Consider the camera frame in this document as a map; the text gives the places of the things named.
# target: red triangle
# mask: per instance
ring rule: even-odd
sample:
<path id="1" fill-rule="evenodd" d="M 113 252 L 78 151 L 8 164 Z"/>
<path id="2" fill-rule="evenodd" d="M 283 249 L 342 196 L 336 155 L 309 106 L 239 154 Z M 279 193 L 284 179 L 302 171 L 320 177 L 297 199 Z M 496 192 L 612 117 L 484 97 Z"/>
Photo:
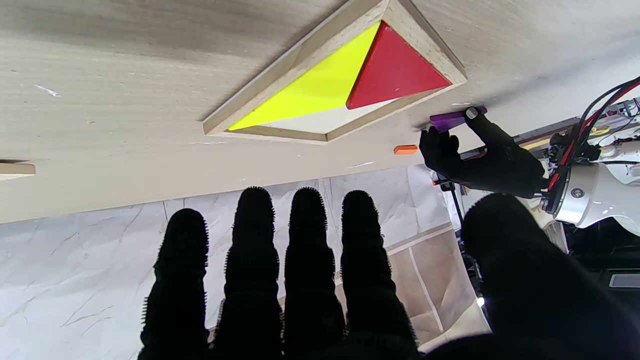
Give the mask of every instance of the red triangle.
<path id="1" fill-rule="evenodd" d="M 361 108 L 449 85 L 449 80 L 382 22 L 346 106 Z"/>

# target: triangular frame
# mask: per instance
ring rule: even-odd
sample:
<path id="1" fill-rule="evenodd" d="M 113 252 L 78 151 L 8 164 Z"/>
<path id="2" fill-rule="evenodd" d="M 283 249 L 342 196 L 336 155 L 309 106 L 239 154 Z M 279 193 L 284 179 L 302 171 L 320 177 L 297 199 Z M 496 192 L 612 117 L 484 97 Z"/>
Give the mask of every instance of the triangular frame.
<path id="1" fill-rule="evenodd" d="M 227 130 L 308 69 L 381 20 L 432 64 L 451 85 L 402 97 L 326 134 L 266 126 Z M 349 0 L 207 116 L 203 129 L 205 134 L 213 136 L 328 143 L 466 81 L 467 76 L 460 61 L 410 0 Z"/>

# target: yellow triangle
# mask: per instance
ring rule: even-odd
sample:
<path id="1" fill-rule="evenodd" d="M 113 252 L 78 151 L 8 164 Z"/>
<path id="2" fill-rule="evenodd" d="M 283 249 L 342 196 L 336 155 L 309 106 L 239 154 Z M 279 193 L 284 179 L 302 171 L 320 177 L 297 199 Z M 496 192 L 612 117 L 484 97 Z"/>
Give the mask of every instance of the yellow triangle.
<path id="1" fill-rule="evenodd" d="M 229 130 L 344 106 L 356 82 L 378 22 L 262 103 Z"/>

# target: triangle puzzle piece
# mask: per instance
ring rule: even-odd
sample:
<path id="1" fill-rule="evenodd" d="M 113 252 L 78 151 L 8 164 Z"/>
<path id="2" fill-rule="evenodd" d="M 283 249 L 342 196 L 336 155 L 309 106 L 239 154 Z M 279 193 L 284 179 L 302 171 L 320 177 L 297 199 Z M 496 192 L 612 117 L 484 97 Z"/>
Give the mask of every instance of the triangle puzzle piece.
<path id="1" fill-rule="evenodd" d="M 378 22 L 359 34 L 229 130 L 344 107 L 379 26 Z"/>
<path id="2" fill-rule="evenodd" d="M 361 108 L 449 85 L 449 80 L 382 22 L 351 90 L 347 108 Z"/>

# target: black glove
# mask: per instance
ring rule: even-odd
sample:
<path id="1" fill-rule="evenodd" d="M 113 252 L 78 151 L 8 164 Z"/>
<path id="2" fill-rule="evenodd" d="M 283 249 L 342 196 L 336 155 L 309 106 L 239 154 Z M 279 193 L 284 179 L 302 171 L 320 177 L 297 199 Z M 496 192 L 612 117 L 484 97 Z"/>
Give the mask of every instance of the black glove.
<path id="1" fill-rule="evenodd" d="M 468 113 L 477 115 L 470 119 Z M 420 152 L 427 167 L 471 189 L 526 199 L 545 186 L 545 171 L 540 161 L 519 147 L 498 125 L 477 110 L 466 112 L 465 121 L 486 145 L 486 153 L 480 158 L 462 161 L 458 137 L 450 136 L 448 131 L 439 133 L 431 126 L 420 135 Z"/>

